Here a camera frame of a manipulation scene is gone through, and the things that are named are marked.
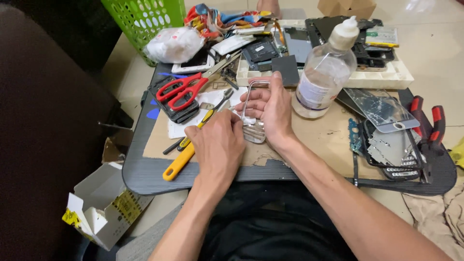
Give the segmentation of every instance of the glue bottle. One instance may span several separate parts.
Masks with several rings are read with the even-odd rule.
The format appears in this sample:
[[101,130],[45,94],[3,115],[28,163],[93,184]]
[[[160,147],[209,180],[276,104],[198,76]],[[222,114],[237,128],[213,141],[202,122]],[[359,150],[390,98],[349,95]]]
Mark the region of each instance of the glue bottle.
[[323,116],[356,70],[356,56],[351,51],[359,34],[352,16],[338,24],[327,43],[309,52],[300,83],[292,96],[292,106],[305,118]]

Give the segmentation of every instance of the scissors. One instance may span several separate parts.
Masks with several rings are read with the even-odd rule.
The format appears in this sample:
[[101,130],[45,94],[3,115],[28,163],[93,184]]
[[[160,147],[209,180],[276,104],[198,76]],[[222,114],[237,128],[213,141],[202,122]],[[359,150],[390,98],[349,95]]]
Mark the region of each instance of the scissors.
[[[200,89],[209,81],[209,78],[214,73],[222,70],[222,68],[229,65],[231,62],[233,62],[235,59],[237,59],[240,55],[241,55],[241,50],[238,50],[238,51],[234,52],[233,54],[231,54],[230,56],[226,57],[224,60],[220,61],[215,66],[211,67],[211,69],[209,69],[208,71],[206,71],[203,74],[201,74],[201,72],[199,72],[199,73],[197,73],[195,75],[192,75],[192,76],[189,76],[187,78],[177,79],[177,80],[174,80],[174,81],[166,84],[165,86],[161,87],[158,90],[158,92],[156,93],[156,99],[158,101],[160,101],[160,102],[163,102],[163,101],[166,101],[167,99],[175,96],[174,98],[172,98],[168,102],[169,107],[174,111],[180,111],[180,110],[186,108],[187,106],[189,106],[189,104],[191,104],[195,100],[195,97],[197,97],[198,92],[200,91]],[[192,82],[194,82],[196,80],[199,80],[199,81],[191,86]],[[178,84],[178,83],[182,83],[182,85],[180,87],[177,87],[177,88],[173,89],[172,91],[170,91],[168,93],[163,94],[163,92],[167,88],[169,88],[170,86],[173,86],[174,84]],[[176,106],[175,103],[178,100],[182,99],[188,93],[192,93],[189,100],[186,101],[184,104]]]

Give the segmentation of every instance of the table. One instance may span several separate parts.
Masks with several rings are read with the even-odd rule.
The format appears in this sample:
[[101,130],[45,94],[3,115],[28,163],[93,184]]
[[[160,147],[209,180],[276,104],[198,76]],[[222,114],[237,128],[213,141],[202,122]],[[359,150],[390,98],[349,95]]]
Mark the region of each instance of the table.
[[[161,79],[160,72],[170,72],[172,65],[158,64],[153,74],[152,83]],[[412,101],[413,95],[409,89],[399,91],[400,102],[406,108]],[[149,101],[153,96],[148,93],[146,103],[142,108],[134,138],[129,147],[124,166],[122,168],[122,177],[126,186],[141,195],[158,195],[177,190],[190,188],[194,178],[199,172],[198,163],[187,164],[182,172],[172,182],[166,182],[162,179],[162,173],[171,164],[172,160],[144,158],[143,150],[150,137],[156,120],[146,117],[146,114],[156,107]],[[430,131],[432,126],[427,121],[426,130]],[[391,182],[387,180],[370,180],[359,179],[359,186],[388,189],[411,194],[434,196],[449,191],[456,183],[456,167],[447,153],[438,157],[436,165],[433,166],[433,184],[422,184],[418,182]],[[236,181],[272,181],[272,180],[298,180],[295,173],[276,160],[268,160],[265,166],[241,167],[238,171]]]

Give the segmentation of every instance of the hand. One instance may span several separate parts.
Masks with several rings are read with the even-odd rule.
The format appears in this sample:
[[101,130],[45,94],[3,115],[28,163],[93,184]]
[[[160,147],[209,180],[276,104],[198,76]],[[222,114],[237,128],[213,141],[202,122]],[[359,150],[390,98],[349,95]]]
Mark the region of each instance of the hand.
[[[254,80],[270,82],[269,89],[259,88],[250,92],[245,116],[261,119],[268,141],[278,149],[288,137],[295,137],[291,128],[291,95],[284,88],[280,72],[274,72],[268,77],[251,78],[248,82]],[[238,114],[242,113],[246,93],[240,96],[240,100],[242,103],[235,106]]]
[[230,110],[217,112],[200,130],[197,126],[185,128],[192,141],[200,165],[195,183],[202,192],[226,193],[232,184],[245,150],[243,122]]

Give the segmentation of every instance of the green basket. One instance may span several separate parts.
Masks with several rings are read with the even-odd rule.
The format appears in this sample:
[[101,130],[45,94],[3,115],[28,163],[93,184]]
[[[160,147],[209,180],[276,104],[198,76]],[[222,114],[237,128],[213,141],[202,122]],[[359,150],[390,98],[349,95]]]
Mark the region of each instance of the green basket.
[[149,66],[156,62],[142,51],[164,28],[184,26],[184,0],[102,0],[132,45]]

